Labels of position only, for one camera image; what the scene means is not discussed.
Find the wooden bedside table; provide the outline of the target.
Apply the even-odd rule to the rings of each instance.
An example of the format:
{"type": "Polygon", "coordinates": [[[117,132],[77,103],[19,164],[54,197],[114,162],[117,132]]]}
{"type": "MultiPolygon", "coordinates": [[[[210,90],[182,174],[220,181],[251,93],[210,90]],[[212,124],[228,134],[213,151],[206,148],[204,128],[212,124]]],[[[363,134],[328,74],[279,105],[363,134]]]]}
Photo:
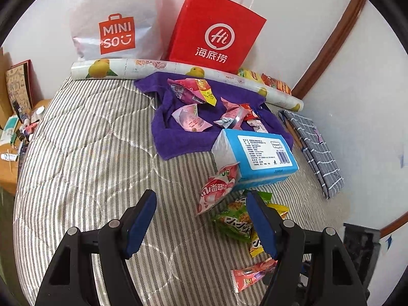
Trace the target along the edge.
{"type": "MultiPolygon", "coordinates": [[[[35,105],[35,108],[40,108],[40,106],[44,106],[45,108],[47,108],[50,101],[51,99],[42,99],[35,105]]],[[[15,149],[10,144],[3,144],[1,145],[1,154],[17,154],[18,153],[17,149],[15,149]]],[[[9,162],[1,159],[0,163],[1,188],[14,197],[17,192],[18,166],[19,166],[18,160],[9,162]]]]}

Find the blue tissue pack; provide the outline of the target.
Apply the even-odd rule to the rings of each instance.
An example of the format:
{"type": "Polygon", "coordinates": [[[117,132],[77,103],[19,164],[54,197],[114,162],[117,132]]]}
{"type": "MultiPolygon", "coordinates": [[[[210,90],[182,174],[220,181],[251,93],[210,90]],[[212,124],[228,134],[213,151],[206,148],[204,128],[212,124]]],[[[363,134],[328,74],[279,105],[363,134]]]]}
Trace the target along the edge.
{"type": "Polygon", "coordinates": [[[234,191],[284,181],[298,170],[285,139],[272,133],[224,129],[212,147],[218,169],[237,163],[234,191]]]}

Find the patterned brown book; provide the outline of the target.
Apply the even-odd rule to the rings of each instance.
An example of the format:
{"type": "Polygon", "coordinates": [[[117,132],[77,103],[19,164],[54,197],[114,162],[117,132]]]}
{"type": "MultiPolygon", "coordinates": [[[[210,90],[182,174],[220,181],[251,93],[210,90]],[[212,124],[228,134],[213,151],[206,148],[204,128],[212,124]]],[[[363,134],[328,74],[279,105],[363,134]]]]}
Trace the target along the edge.
{"type": "Polygon", "coordinates": [[[33,107],[31,69],[31,61],[26,60],[6,70],[6,88],[11,106],[16,101],[23,111],[30,111],[33,107]]]}

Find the green triangular snack bag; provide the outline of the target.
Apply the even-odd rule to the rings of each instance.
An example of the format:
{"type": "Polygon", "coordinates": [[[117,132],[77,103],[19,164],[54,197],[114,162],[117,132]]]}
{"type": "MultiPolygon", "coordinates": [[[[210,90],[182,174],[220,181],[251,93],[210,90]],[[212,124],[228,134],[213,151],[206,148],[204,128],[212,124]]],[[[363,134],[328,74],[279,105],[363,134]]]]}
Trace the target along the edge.
{"type": "Polygon", "coordinates": [[[258,193],[266,204],[272,202],[270,192],[245,190],[236,200],[229,203],[224,210],[212,218],[212,222],[220,232],[243,243],[250,242],[253,229],[253,223],[246,207],[247,195],[252,192],[258,193]]]}

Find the white cream tube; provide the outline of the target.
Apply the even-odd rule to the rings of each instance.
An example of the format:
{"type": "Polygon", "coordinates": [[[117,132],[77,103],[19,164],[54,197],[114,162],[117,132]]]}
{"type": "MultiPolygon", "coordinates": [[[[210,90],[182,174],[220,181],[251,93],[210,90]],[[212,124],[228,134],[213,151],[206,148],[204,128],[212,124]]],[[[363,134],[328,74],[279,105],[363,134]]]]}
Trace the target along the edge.
{"type": "Polygon", "coordinates": [[[6,162],[16,162],[19,156],[14,153],[1,153],[1,159],[6,162]]]}

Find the pink strawberry snack packet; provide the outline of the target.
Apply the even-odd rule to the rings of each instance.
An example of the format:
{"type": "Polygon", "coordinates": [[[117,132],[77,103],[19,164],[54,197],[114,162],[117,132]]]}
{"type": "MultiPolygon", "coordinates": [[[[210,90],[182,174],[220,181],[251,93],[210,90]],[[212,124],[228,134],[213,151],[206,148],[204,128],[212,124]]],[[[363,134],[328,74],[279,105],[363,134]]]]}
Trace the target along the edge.
{"type": "Polygon", "coordinates": [[[239,163],[228,164],[210,177],[200,192],[197,215],[201,215],[220,203],[234,188],[239,179],[239,163]]]}

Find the pink peach snack bag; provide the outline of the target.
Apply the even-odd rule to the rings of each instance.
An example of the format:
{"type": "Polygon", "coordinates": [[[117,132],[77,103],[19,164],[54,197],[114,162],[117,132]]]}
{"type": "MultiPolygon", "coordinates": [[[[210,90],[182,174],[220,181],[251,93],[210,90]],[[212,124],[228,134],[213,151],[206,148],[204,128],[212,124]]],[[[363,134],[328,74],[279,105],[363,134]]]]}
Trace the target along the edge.
{"type": "Polygon", "coordinates": [[[198,115],[197,104],[182,106],[172,113],[172,117],[185,131],[188,132],[200,133],[212,127],[209,122],[206,122],[198,115]]]}

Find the lemon print paper roll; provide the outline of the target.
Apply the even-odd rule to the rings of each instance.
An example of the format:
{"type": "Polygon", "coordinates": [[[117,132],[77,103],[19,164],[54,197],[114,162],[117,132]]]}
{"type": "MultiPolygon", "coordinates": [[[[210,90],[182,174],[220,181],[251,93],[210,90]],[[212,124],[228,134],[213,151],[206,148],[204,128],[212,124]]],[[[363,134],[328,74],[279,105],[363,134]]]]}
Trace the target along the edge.
{"type": "Polygon", "coordinates": [[[185,63],[159,61],[150,59],[96,59],[76,61],[71,66],[73,80],[85,79],[124,79],[140,80],[154,73],[172,73],[185,75],[191,78],[205,78],[223,82],[239,88],[244,88],[265,97],[269,104],[285,108],[289,111],[300,112],[304,102],[264,83],[257,82],[240,75],[222,72],[219,70],[193,66],[185,63]]]}

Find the orange Lays chip bag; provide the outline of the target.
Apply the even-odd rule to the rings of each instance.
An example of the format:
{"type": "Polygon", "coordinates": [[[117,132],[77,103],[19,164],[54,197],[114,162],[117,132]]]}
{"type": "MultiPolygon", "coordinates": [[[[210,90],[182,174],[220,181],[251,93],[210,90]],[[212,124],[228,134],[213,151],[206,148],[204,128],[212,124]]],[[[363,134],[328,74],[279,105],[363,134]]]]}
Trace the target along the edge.
{"type": "Polygon", "coordinates": [[[275,88],[287,95],[291,95],[291,89],[285,82],[272,78],[264,73],[261,74],[261,79],[266,86],[275,88]]]}

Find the pink yellow chip bag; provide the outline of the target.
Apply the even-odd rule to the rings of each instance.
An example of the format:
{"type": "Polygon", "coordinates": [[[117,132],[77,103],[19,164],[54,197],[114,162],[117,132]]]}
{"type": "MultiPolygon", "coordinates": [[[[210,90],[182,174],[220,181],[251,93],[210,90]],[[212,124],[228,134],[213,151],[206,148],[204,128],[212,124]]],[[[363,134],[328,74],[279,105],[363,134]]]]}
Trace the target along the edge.
{"type": "Polygon", "coordinates": [[[209,104],[216,106],[217,98],[214,96],[211,86],[204,79],[168,79],[167,83],[175,96],[185,104],[209,104]]]}

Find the striped quilted mattress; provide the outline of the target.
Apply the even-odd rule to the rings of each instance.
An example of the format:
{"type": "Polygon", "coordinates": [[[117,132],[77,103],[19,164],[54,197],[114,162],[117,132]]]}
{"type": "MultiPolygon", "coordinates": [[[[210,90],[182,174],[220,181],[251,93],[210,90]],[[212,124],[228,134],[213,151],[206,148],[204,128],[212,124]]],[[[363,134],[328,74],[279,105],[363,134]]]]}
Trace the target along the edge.
{"type": "Polygon", "coordinates": [[[122,216],[146,189],[155,216],[127,263],[145,305],[258,305],[255,283],[233,289],[231,270],[255,264],[248,246],[196,214],[216,172],[209,152],[163,160],[151,121],[158,103],[131,81],[67,79],[46,109],[25,157],[13,217],[19,281],[35,304],[49,262],[70,227],[90,231],[122,216]]]}

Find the white Miniso plastic bag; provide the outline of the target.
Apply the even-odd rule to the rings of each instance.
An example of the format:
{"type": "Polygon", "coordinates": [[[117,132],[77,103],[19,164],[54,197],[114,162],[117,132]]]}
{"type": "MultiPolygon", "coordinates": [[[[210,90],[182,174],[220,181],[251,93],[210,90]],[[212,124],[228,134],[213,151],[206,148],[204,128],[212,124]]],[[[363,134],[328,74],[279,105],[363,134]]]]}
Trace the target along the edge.
{"type": "Polygon", "coordinates": [[[71,38],[81,60],[159,59],[162,0],[68,0],[71,38]]]}

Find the small yellow snack packet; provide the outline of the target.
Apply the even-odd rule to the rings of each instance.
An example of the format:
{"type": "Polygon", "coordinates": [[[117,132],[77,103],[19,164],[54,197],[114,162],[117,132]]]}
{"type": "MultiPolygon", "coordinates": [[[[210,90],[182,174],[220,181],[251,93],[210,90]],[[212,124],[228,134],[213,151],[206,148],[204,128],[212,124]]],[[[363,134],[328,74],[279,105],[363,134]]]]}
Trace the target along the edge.
{"type": "Polygon", "coordinates": [[[282,229],[280,224],[289,212],[289,208],[284,205],[267,204],[259,205],[251,201],[248,205],[248,213],[252,220],[254,230],[257,232],[259,244],[263,251],[277,260],[280,252],[280,234],[282,229]]]}

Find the silver pink candy packet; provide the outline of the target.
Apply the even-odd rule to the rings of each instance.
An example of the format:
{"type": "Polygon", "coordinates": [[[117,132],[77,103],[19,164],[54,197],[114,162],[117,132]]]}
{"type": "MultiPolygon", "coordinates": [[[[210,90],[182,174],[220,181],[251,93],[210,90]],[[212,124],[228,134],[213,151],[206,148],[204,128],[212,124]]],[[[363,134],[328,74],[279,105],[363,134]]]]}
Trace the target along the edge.
{"type": "Polygon", "coordinates": [[[221,98],[221,101],[226,112],[218,120],[214,121],[215,125],[224,129],[241,130],[241,125],[250,111],[247,108],[227,101],[224,98],[221,98]]]}

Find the red white snack packet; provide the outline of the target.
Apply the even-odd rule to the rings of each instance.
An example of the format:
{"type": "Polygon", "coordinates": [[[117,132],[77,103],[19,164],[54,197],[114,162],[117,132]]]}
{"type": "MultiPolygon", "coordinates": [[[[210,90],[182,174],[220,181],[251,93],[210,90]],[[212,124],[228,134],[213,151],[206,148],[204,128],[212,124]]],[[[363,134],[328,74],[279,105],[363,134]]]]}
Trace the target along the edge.
{"type": "Polygon", "coordinates": [[[259,116],[255,113],[255,111],[250,107],[248,103],[240,104],[240,107],[248,112],[244,117],[244,121],[258,120],[259,116]]]}

